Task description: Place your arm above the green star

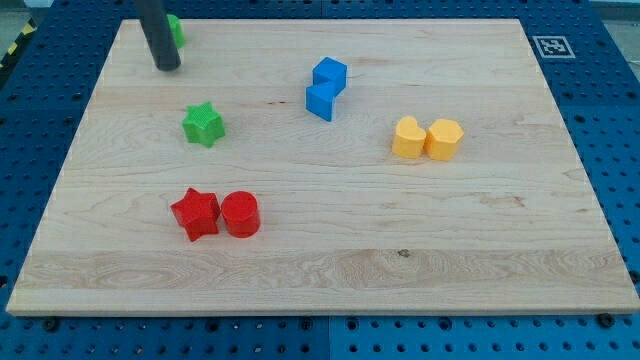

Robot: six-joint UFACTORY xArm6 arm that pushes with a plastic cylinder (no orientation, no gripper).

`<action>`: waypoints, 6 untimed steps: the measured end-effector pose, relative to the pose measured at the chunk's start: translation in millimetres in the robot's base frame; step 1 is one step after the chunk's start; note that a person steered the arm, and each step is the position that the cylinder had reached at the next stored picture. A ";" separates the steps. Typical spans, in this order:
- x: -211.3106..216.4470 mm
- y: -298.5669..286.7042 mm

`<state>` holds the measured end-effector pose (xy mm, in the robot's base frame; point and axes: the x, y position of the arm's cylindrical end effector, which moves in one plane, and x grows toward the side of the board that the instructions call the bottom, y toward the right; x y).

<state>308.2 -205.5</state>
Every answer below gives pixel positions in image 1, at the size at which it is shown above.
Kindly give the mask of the green block behind arm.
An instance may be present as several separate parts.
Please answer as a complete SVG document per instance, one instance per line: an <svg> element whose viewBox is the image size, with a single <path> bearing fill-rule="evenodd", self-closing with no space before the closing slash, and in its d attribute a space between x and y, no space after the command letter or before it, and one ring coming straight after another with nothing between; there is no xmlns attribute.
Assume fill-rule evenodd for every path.
<svg viewBox="0 0 640 360"><path fill-rule="evenodd" d="M183 28L182 28L182 24L181 24L181 20L180 20L180 18L178 16L176 16L174 14L168 14L167 15L167 19L168 19L169 27L170 27L171 33L173 35L176 47L178 49L180 49L186 43L186 40L185 40L185 37L184 37Z"/></svg>

